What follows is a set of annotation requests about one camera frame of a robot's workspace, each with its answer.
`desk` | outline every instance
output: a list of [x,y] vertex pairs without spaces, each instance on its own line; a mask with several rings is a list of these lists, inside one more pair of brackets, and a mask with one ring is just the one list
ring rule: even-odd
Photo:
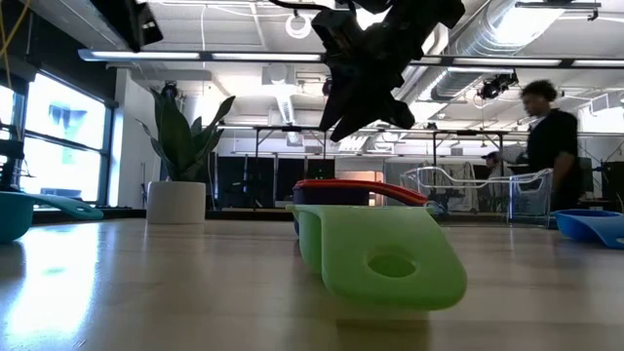
[[445,230],[469,287],[427,314],[329,294],[288,222],[33,228],[0,247],[0,349],[624,348],[623,252],[541,229]]

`dark hair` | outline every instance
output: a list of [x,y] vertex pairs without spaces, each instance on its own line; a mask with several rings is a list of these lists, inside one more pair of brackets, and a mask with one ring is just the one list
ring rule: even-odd
[[546,98],[549,102],[553,102],[557,99],[557,89],[548,80],[538,80],[531,82],[523,89],[521,97],[524,98],[527,95],[536,95]]

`green plastic scoop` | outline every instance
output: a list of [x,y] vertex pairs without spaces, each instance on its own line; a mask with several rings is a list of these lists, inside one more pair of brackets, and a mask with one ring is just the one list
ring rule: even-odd
[[453,306],[466,272],[424,208],[293,205],[303,260],[337,295],[418,310]]

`blue scoop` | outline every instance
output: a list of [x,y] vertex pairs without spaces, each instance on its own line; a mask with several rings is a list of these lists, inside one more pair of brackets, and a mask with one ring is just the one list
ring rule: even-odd
[[580,242],[599,242],[624,249],[624,214],[609,211],[565,210],[554,212],[562,234]]
[[24,235],[32,225],[34,205],[48,205],[78,219],[103,218],[100,210],[80,201],[54,196],[0,191],[0,244],[11,243]]

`white planter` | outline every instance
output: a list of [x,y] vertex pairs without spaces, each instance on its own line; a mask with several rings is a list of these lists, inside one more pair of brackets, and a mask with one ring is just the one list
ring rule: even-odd
[[147,192],[150,224],[201,224],[206,218],[206,184],[152,181]]

